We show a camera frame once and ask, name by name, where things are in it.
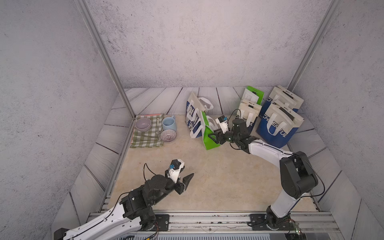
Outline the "left aluminium frame post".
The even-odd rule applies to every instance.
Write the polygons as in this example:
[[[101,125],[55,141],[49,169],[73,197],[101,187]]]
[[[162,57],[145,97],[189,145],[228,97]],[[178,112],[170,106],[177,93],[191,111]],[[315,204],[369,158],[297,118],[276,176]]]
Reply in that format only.
[[[104,42],[101,38],[101,35],[98,31],[98,28],[93,20],[93,17],[91,15],[91,12],[88,8],[88,5],[87,5],[87,2],[84,1],[84,0],[75,0],[75,3],[83,17],[83,20],[91,34],[91,37],[93,38],[93,41],[94,43],[96,44],[96,47],[98,48],[98,51],[102,57],[102,60],[105,64],[105,66],[107,67],[107,70],[111,76],[111,79],[112,81],[114,82],[116,88],[117,88],[117,91],[125,105],[125,107],[128,109],[128,112],[129,114],[131,115],[131,117],[135,118],[136,117],[136,114],[128,100],[128,97],[126,95],[126,92],[124,91],[124,88],[122,86],[122,83],[119,79],[119,76],[116,72],[116,69],[112,63],[112,60],[108,54],[108,51],[104,45]]]

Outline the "green white bag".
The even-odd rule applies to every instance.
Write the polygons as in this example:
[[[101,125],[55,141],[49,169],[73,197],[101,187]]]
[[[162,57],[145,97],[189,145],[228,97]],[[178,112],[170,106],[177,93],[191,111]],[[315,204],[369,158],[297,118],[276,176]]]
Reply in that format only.
[[[243,102],[249,101],[254,104],[262,105],[264,95],[265,93],[263,91],[258,90],[251,86],[247,86],[244,90],[242,101]]]
[[[213,140],[209,137],[210,134],[213,134],[215,130],[219,129],[216,121],[212,117],[207,116],[205,112],[201,112],[199,118],[201,119],[202,137],[206,150],[211,150],[219,147],[220,144],[217,144],[215,142],[215,135],[212,135],[212,137],[214,138]]]

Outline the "pink patterned bowl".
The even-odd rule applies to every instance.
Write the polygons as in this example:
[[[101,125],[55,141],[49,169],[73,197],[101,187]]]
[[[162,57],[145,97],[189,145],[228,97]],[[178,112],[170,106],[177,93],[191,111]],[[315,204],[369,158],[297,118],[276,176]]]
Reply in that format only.
[[[171,143],[177,138],[177,132],[172,129],[167,129],[161,132],[160,139],[164,143]]]

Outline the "green checkered cloth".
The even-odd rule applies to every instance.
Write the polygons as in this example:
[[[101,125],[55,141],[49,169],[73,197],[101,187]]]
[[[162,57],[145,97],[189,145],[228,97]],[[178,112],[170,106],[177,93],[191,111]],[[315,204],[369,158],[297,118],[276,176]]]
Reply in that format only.
[[[138,118],[149,118],[152,120],[152,128],[147,132],[140,132],[134,128],[131,139],[131,148],[157,148],[163,146],[163,141],[160,139],[160,134],[163,131],[162,120],[163,114],[138,115]]]

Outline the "blue beige takeout bag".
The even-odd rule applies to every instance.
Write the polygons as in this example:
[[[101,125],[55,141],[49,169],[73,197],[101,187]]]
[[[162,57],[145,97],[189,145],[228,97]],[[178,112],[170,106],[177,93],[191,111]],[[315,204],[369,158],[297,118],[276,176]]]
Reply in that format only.
[[[284,88],[283,86],[278,85],[273,88],[272,92],[267,97],[265,103],[262,106],[259,116],[262,117],[267,111],[268,107],[271,104],[277,102],[281,102],[284,106],[297,113],[302,104],[304,103],[304,100],[298,95]]]

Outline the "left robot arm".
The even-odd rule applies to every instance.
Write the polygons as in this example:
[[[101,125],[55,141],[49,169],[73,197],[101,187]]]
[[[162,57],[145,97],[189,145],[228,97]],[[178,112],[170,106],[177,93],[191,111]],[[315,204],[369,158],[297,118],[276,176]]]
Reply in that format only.
[[[157,222],[153,206],[173,191],[181,195],[193,177],[194,174],[190,174],[174,182],[166,176],[155,175],[92,221],[72,230],[56,230],[54,239],[114,240],[128,233],[152,230]]]

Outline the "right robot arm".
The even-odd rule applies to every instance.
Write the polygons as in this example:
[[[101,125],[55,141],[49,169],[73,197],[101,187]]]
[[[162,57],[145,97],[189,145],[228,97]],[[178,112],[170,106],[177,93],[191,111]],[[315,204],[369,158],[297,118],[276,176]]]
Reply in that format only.
[[[276,201],[268,206],[264,220],[268,229],[279,230],[291,221],[290,212],[298,201],[319,184],[307,155],[303,152],[284,151],[249,135],[243,119],[234,119],[231,127],[225,116],[218,117],[215,122],[219,127],[209,134],[209,138],[216,144],[236,144],[236,150],[260,157],[280,170],[283,190]]]

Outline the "purple bowl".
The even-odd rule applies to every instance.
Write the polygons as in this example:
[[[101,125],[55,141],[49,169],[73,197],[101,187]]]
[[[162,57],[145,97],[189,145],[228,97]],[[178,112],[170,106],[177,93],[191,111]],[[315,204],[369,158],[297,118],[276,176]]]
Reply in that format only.
[[[140,132],[147,132],[152,128],[152,120],[149,118],[138,118],[135,123],[135,128]]]

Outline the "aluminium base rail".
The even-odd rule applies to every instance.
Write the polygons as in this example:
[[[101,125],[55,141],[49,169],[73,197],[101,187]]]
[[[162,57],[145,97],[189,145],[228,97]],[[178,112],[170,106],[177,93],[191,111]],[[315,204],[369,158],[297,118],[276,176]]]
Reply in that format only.
[[[328,234],[332,240],[344,237],[331,213],[328,212],[292,212],[291,220],[277,231],[265,225],[253,229],[249,222],[263,221],[266,213],[257,212],[167,212],[156,211],[155,214],[168,215],[166,233],[286,233],[302,237],[309,234]]]

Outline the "blue mug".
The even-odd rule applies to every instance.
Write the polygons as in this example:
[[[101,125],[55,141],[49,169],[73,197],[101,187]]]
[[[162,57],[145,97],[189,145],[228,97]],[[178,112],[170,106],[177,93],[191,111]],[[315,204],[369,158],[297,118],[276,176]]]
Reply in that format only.
[[[173,130],[177,131],[177,123],[175,116],[166,117],[162,121],[163,130]]]

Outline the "aluminium frame post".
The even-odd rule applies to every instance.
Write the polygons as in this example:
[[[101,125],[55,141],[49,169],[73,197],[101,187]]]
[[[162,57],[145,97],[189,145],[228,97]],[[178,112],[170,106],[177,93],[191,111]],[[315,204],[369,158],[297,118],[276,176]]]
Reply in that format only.
[[[330,5],[325,12],[325,15],[320,22],[317,30],[315,31],[315,34],[297,68],[295,71],[292,79],[290,80],[288,84],[288,90],[293,91],[295,87],[297,86],[298,82],[300,81],[301,76],[303,75],[307,65],[309,64],[311,58],[313,57],[314,53],[316,52],[316,49],[318,45],[320,44],[322,38],[327,32],[328,27],[330,26],[331,22],[333,21],[333,18],[335,17],[342,1],[341,0],[332,0],[330,2]]]
[[[84,0],[75,0],[75,3],[83,17],[83,20],[91,34],[91,37],[93,38],[93,41],[94,43],[96,44],[96,47],[98,48],[98,51],[102,57],[102,60],[105,64],[105,66],[107,67],[107,70],[111,76],[111,79],[112,81],[114,82],[116,88],[117,88],[117,91],[125,105],[125,107],[128,109],[128,112],[129,114],[131,115],[131,117],[135,118],[136,117],[136,114],[128,100],[128,97],[126,95],[126,92],[124,91],[124,88],[122,86],[122,83],[119,79],[119,76],[116,72],[116,69],[112,63],[112,60],[108,54],[108,51],[104,45],[104,42],[101,38],[101,35],[98,31],[98,28],[93,20],[93,17],[91,15],[91,12],[88,8],[88,5],[87,5],[87,2],[84,1]]]

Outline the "right aluminium frame post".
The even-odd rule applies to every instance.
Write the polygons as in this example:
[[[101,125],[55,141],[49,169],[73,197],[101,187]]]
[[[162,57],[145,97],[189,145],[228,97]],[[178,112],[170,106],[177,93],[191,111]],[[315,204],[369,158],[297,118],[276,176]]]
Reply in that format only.
[[[328,27],[330,26],[331,22],[333,21],[333,18],[335,17],[342,1],[341,0],[332,0],[330,2],[330,5],[325,12],[325,15],[320,22],[317,30],[315,31],[315,34],[297,68],[295,71],[292,79],[290,80],[288,84],[288,90],[293,91],[295,87],[297,86],[298,82],[300,81],[301,76],[303,75],[307,65],[309,64],[311,58],[313,57],[314,53],[316,52],[316,49],[318,45],[320,44],[322,38],[327,32]]]

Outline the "navy beige bag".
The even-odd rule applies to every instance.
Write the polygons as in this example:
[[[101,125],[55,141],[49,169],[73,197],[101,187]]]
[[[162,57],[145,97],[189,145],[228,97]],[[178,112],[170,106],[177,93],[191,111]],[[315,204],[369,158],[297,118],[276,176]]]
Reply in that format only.
[[[261,109],[262,106],[257,103],[253,103],[248,100],[241,100],[239,107],[235,111],[236,118],[243,119],[246,122],[246,127],[249,133],[251,133],[254,129]]]

